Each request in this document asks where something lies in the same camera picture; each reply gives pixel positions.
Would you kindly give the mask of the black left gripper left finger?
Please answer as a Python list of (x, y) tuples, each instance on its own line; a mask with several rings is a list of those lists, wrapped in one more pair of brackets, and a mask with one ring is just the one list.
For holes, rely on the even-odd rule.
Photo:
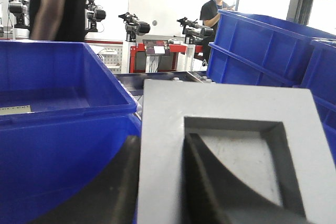
[(140, 138), (129, 135), (97, 177), (32, 223), (133, 223), (139, 166)]

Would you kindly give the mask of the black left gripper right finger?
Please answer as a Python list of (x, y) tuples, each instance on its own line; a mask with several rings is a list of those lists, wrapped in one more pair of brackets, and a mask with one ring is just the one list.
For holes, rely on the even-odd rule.
[(191, 223), (308, 223), (237, 178), (198, 134), (185, 135), (183, 159)]

